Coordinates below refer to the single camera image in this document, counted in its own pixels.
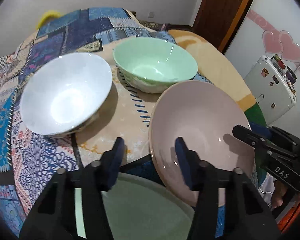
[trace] green fabric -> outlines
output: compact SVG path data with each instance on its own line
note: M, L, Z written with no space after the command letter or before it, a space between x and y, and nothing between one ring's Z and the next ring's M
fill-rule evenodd
M249 122L254 122L259 125L266 126L266 120L263 117L263 113L257 103L255 103L252 107L250 107L247 111L244 112ZM263 183L266 178L266 171L260 168L261 160L258 157L256 160L256 169L258 175L259 186Z
M254 122L259 125L266 126L266 120L263 117L263 113L257 103L244 112L249 122Z

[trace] wooden door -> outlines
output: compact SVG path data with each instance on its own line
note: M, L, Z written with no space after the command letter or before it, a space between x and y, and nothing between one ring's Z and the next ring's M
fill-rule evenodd
M202 0L193 31L225 52L253 0Z

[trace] light green plate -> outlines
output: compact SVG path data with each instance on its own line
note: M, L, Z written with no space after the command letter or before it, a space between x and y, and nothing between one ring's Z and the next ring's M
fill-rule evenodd
M186 50L157 38L129 38L115 47L113 56L126 81L146 93L162 93L198 72Z
M155 182L120 173L116 185L102 196L115 240L184 240L188 236L194 210ZM86 238L80 188L75 189L75 215L77 233Z

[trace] hand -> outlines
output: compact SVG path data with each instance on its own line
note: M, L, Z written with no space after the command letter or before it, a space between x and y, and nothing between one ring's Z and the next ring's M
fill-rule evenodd
M283 204L282 197L287 192L287 187L282 184L280 181L276 180L274 182L274 192L271 198L271 204L273 208L280 207ZM300 202L300 193L298 194L298 198L294 206L297 206Z

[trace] yellow object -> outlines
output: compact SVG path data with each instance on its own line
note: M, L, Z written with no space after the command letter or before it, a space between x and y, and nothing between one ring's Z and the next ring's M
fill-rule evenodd
M41 16L41 18L38 22L36 30L39 30L42 26L46 25L48 22L51 22L55 19L58 19L61 16L62 16L62 14L60 12L57 12L57 11L54 11L54 10L49 10L49 11L45 12Z

